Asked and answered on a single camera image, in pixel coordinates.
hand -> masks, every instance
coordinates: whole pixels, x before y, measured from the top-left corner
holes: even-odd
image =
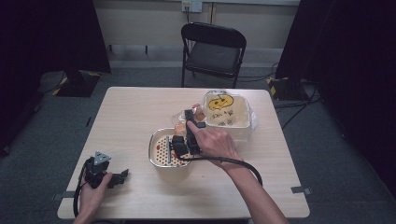
[[[79,214],[74,223],[91,223],[96,211],[99,209],[107,189],[107,184],[110,182],[112,173],[107,173],[102,180],[102,183],[96,188],[91,188],[90,184],[83,183],[81,194],[79,196]]]
[[[191,121],[188,121],[187,125],[195,135],[195,139],[197,140],[198,146],[201,148],[203,155],[242,160],[235,151],[233,139],[224,130],[217,128],[199,129]],[[222,169],[226,169],[231,166],[239,166],[228,162],[211,162]]]

black cable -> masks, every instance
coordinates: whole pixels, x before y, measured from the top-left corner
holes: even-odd
[[[282,108],[289,108],[289,107],[301,106],[301,105],[305,105],[305,104],[311,105],[311,104],[313,104],[313,103],[318,102],[319,100],[321,100],[321,97],[319,97],[318,99],[313,100],[313,101],[311,101],[311,102],[308,102],[308,103],[306,103],[306,102],[304,102],[304,101],[301,101],[301,102],[299,102],[299,103],[293,103],[293,104],[276,105],[276,106],[274,106],[274,108],[275,108],[275,109],[282,109]]]
[[[177,158],[181,161],[226,161],[230,163],[234,163],[237,165],[245,166],[248,168],[253,174],[256,176],[257,181],[260,183],[262,186],[262,176],[260,175],[259,171],[254,168],[254,166],[250,165],[249,163],[245,161],[239,161],[239,160],[234,160],[230,158],[225,158],[225,157],[210,157],[210,156],[201,156],[201,157],[194,157],[194,158],[181,158],[180,156],[177,155]]]
[[[298,114],[300,114],[301,111],[303,111],[309,104],[312,103],[312,99],[315,96],[315,92],[317,91],[317,88],[318,88],[318,85],[315,86],[314,92],[312,92],[312,95],[309,98],[308,102],[304,101],[304,106],[301,107],[293,116],[291,116],[291,118],[282,126],[282,130],[286,127],[286,125],[288,125],[291,122],[292,119],[294,119]]]
[[[187,23],[190,23],[190,7],[184,7],[187,16]]]
[[[213,23],[213,8],[215,8],[215,3],[212,3],[210,8],[210,23]]]
[[[272,67],[271,67],[271,72],[276,73],[276,72],[274,72],[274,67],[275,67],[275,65],[277,65],[277,64],[279,64],[279,63],[274,63],[274,64],[272,65]]]
[[[78,197],[79,197],[79,193],[81,192],[81,189],[82,189],[81,180],[82,180],[82,177],[84,176],[85,167],[87,166],[87,164],[90,160],[86,160],[84,162],[84,165],[82,165],[82,168],[81,168],[81,172],[79,173],[78,184],[76,187],[75,195],[73,197],[73,212],[75,214],[75,217],[78,216]]]
[[[241,80],[241,79],[239,79],[240,77],[238,77],[237,82],[255,82],[255,81],[261,81],[261,80],[266,79],[267,77],[269,77],[269,76],[271,76],[271,75],[273,75],[273,74],[274,74],[274,73],[270,73],[270,74],[267,74],[267,75],[258,77],[258,79],[252,79],[252,80]],[[227,77],[219,77],[219,78],[222,78],[222,79],[224,79],[224,80],[232,80],[232,77],[230,77],[230,78],[227,78]]]

table top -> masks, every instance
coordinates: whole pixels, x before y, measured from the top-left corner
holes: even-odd
[[[76,189],[85,160],[99,150],[111,156],[107,168],[130,173],[123,185],[106,191],[97,218],[200,219],[250,218],[230,177],[209,161],[193,161],[184,179],[163,178],[149,161],[149,141],[154,132],[173,128],[171,118],[201,103],[208,89],[112,87],[92,125],[68,191]],[[290,152],[271,97],[264,90],[228,90],[244,96],[258,118],[256,130],[237,151],[262,175],[263,187],[286,217],[307,217],[309,208],[300,187]],[[74,218],[73,199],[62,200],[58,216]]]

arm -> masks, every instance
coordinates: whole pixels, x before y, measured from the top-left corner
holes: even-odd
[[[194,133],[204,155],[242,160],[235,151],[233,139],[222,129],[198,129],[190,121],[187,125]],[[235,183],[255,224],[289,223],[248,168],[228,162],[212,162],[223,169]]]
[[[107,173],[96,189],[91,188],[90,184],[83,184],[79,197],[79,214],[74,220],[74,224],[87,224],[93,221],[95,213],[105,197],[107,184],[112,176],[112,173]]]

chair backrest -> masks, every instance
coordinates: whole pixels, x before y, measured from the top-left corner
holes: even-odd
[[[203,22],[191,22],[181,28],[184,44],[186,39],[224,46],[228,48],[244,49],[247,45],[245,37],[237,30]]]

